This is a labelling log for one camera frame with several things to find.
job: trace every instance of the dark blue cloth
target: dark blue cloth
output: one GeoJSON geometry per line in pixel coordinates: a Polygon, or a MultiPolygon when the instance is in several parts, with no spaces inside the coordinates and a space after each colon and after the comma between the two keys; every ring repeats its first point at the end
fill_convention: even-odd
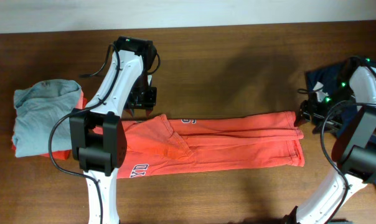
{"type": "MultiPolygon", "coordinates": [[[[307,75],[307,88],[309,91],[313,90],[316,83],[320,82],[324,85],[322,89],[323,92],[332,95],[338,89],[337,83],[337,76],[343,66],[343,63],[331,65],[326,68],[321,68],[319,70],[315,70],[313,72],[308,72],[307,75]]],[[[357,114],[357,107],[350,106],[347,107],[343,113],[341,114],[342,118],[342,128],[335,133],[336,137],[338,138],[345,128],[350,124],[350,122],[354,119],[355,115],[357,114]]],[[[370,142],[376,144],[376,137],[371,136],[370,142]]]]}

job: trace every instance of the light blue towel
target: light blue towel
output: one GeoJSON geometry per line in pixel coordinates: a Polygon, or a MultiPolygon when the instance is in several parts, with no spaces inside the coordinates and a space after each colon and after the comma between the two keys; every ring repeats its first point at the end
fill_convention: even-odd
{"type": "MultiPolygon", "coordinates": [[[[48,140],[54,124],[76,106],[82,88],[72,80],[47,80],[32,88],[16,90],[14,107],[17,117],[12,141],[16,157],[48,153],[48,140]]],[[[72,148],[69,119],[56,130],[52,151],[72,148]]]]}

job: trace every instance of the white panel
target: white panel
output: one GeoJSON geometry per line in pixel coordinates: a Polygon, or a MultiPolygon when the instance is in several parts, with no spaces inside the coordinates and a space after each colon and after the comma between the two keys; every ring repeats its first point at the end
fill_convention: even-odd
{"type": "Polygon", "coordinates": [[[7,0],[0,33],[376,19],[376,0],[7,0]]]}

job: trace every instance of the white background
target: white background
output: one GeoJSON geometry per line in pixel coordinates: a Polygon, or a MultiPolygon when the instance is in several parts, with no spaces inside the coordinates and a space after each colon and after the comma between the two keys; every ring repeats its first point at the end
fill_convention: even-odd
{"type": "Polygon", "coordinates": [[[0,33],[376,19],[376,0],[0,0],[0,33]]]}

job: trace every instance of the wooden table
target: wooden table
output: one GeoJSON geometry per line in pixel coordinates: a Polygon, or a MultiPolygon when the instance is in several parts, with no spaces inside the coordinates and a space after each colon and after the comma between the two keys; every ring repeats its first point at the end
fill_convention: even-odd
{"type": "MultiPolygon", "coordinates": [[[[107,45],[119,35],[153,40],[162,65],[153,114],[234,118],[297,110],[304,72],[354,54],[376,60],[376,21],[183,29],[96,30],[0,35],[0,223],[87,223],[85,180],[58,172],[48,158],[11,151],[14,90],[73,79],[91,98],[107,45]]],[[[304,167],[275,167],[118,180],[123,223],[227,223],[281,218],[318,187],[329,170],[313,125],[301,127],[304,167]]],[[[334,139],[328,136],[328,149],[334,139]]],[[[73,159],[60,165],[78,170],[73,159]]],[[[376,223],[376,189],[360,191],[337,214],[376,223]]]]}

